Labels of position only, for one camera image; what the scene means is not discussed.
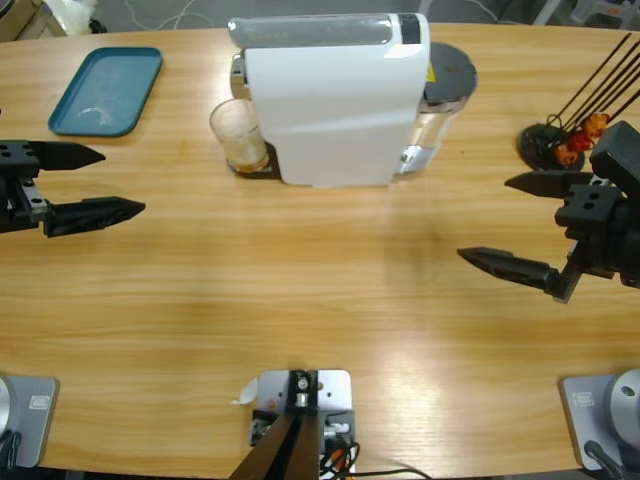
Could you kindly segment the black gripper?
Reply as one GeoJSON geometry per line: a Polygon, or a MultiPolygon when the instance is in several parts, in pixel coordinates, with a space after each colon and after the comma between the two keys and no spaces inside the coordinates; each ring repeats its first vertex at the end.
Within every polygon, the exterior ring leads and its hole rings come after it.
{"type": "Polygon", "coordinates": [[[1,232],[37,228],[48,238],[102,230],[128,221],[146,204],[121,198],[50,204],[35,185],[39,171],[66,171],[104,161],[96,150],[74,142],[1,142],[1,232]]]}
{"type": "Polygon", "coordinates": [[[494,248],[461,248],[458,255],[495,278],[547,294],[553,290],[552,297],[563,303],[584,274],[619,276],[624,286],[638,288],[639,214],[619,188],[603,182],[588,184],[592,177],[589,172],[534,170],[504,182],[537,197],[564,198],[555,221],[574,245],[561,273],[547,263],[494,248]]]}

